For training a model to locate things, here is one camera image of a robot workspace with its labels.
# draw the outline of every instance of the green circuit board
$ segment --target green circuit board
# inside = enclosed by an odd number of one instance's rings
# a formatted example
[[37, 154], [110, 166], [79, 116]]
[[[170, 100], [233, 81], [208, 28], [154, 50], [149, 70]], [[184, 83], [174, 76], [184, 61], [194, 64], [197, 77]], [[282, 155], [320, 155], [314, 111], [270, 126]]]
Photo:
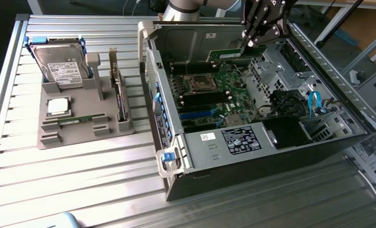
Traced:
[[[182, 126], [189, 127], [216, 124], [217, 128], [222, 128], [226, 127], [225, 118], [233, 114], [238, 114], [242, 124], [248, 124], [256, 116], [256, 111], [253, 109], [252, 100], [240, 78], [240, 72], [233, 68], [230, 64], [221, 63], [218, 70], [214, 73], [170, 76], [169, 83], [176, 103], [180, 95], [194, 94], [194, 89], [192, 88], [189, 79], [193, 76], [201, 75], [206, 76], [208, 79], [210, 78], [214, 82], [214, 86], [212, 86], [208, 92], [229, 91], [232, 99], [222, 103], [209, 104], [208, 106], [213, 111], [213, 115], [209, 117], [198, 117], [182, 120]], [[177, 110], [180, 114], [186, 113], [180, 111], [181, 106], [178, 105], [178, 103]]]

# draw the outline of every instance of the processor chip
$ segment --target processor chip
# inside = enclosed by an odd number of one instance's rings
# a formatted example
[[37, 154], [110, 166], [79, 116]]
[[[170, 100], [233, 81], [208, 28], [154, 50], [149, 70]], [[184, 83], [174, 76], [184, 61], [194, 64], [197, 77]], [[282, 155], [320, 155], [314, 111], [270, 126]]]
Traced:
[[49, 116], [65, 114], [66, 111], [67, 111], [67, 99], [66, 98], [55, 98], [47, 101]]
[[193, 92], [216, 90], [216, 83], [210, 75], [189, 75], [188, 80]]

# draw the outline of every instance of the blue ram slot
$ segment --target blue ram slot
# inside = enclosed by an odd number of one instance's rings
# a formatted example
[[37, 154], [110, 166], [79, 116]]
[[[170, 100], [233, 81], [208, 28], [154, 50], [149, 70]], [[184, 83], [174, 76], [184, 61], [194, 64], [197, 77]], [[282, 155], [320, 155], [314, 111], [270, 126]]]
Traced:
[[206, 116], [213, 116], [214, 112], [210, 111], [205, 111], [205, 112], [197, 112], [197, 113], [182, 113], [180, 115], [180, 119], [185, 120], [185, 119], [192, 119], [192, 118], [198, 118], [198, 117], [206, 117]]

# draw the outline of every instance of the label sticker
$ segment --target label sticker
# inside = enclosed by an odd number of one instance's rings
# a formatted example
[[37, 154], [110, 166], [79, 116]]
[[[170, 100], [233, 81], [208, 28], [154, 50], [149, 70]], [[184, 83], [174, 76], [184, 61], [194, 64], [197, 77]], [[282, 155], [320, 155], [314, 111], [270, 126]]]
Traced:
[[201, 134], [201, 135], [200, 135], [200, 139], [201, 139], [202, 141], [208, 141], [208, 140], [216, 139], [214, 133]]
[[220, 55], [218, 58], [234, 58], [234, 57], [240, 57], [240, 56], [241, 56], [240, 53], [234, 53], [234, 54]]
[[62, 126], [62, 125], [77, 124], [77, 123], [79, 123], [78, 120], [71, 120], [71, 121], [66, 121], [66, 122], [58, 123], [58, 125]]
[[261, 146], [250, 126], [221, 131], [230, 154], [260, 150]]
[[205, 38], [206, 38], [206, 39], [216, 38], [216, 33], [206, 33]]
[[47, 63], [50, 74], [58, 85], [81, 83], [81, 75], [75, 62]]

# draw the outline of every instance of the white sticker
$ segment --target white sticker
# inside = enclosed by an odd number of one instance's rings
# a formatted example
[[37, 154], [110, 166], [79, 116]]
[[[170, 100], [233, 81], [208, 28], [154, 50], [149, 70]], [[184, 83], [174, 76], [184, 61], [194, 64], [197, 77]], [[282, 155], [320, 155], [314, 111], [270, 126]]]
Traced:
[[206, 38], [206, 39], [216, 38], [216, 33], [206, 33], [205, 38]]
[[214, 134], [213, 134], [213, 133], [206, 133], [206, 134], [201, 134], [201, 135], [200, 135], [200, 139], [201, 139], [202, 141], [206, 141], [206, 140], [216, 139], [216, 137], [214, 137]]
[[47, 63], [47, 66], [58, 85], [81, 83], [81, 75], [75, 62]]
[[78, 120], [73, 120], [73, 121], [58, 123], [58, 125], [62, 126], [62, 125], [69, 125], [69, 124], [77, 124], [78, 122], [79, 122]]
[[234, 53], [234, 54], [220, 55], [218, 58], [234, 58], [234, 57], [240, 57], [240, 56], [241, 56], [240, 53]]

